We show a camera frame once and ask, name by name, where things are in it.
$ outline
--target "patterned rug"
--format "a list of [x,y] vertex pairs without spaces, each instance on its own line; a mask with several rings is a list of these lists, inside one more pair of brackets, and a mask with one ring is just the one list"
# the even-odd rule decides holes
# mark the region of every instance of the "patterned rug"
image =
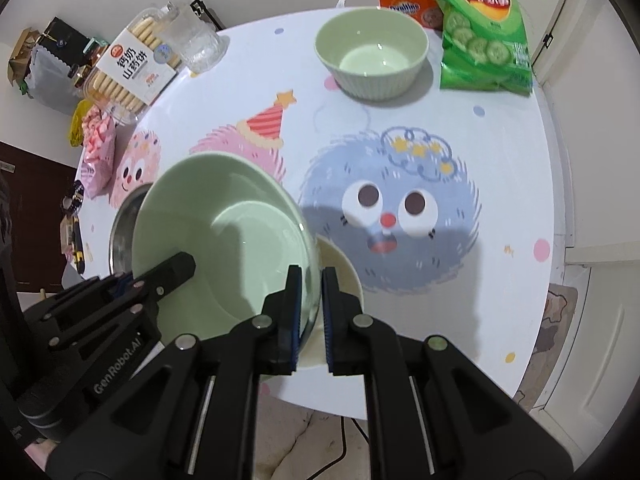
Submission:
[[574,318],[578,291],[570,286],[549,285],[545,313],[540,324],[533,354],[527,365],[515,400],[529,412],[542,393],[564,345],[571,320]]

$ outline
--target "blue furry cartoon monster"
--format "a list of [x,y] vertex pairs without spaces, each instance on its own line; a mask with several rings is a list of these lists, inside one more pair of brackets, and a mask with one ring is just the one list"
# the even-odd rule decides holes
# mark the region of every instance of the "blue furry cartoon monster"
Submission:
[[347,136],[319,153],[300,206],[365,288],[399,294],[455,277],[478,237],[481,209],[449,144],[402,126]]

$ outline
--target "cartoon red nose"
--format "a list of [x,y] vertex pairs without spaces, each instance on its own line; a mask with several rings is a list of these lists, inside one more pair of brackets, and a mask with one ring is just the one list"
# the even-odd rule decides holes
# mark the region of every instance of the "cartoon red nose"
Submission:
[[396,217],[392,213],[382,213],[380,223],[382,224],[382,227],[389,229],[396,225]]

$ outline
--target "cartoon tablecloth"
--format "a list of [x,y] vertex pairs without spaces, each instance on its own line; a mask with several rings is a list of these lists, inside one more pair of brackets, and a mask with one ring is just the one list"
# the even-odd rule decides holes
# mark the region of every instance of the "cartoon tablecloth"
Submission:
[[[338,12],[226,30],[219,65],[183,71],[134,132],[120,130],[113,181],[79,214],[84,275],[108,274],[127,193],[191,153],[236,153],[279,181],[309,227],[350,258],[365,311],[406,336],[444,334],[514,394],[542,319],[554,221],[536,98],[440,91],[441,40],[429,30],[428,62],[408,94],[353,100],[314,53],[316,32]],[[361,386],[320,367],[264,388],[363,417]]]

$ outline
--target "green bowl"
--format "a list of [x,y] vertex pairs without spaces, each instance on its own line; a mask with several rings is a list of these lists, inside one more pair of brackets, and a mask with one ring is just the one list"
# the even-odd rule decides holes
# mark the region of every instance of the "green bowl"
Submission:
[[292,264],[303,271],[300,334],[306,341],[318,314],[318,251],[298,206],[263,170],[219,152],[169,168],[138,213],[133,275],[178,251],[193,255],[196,272],[159,302],[163,343],[182,333],[200,339],[228,333],[259,314],[265,296],[284,288]]
[[354,97],[384,101],[406,92],[429,51],[427,35],[396,10],[365,7],[326,22],[316,54],[338,85]]

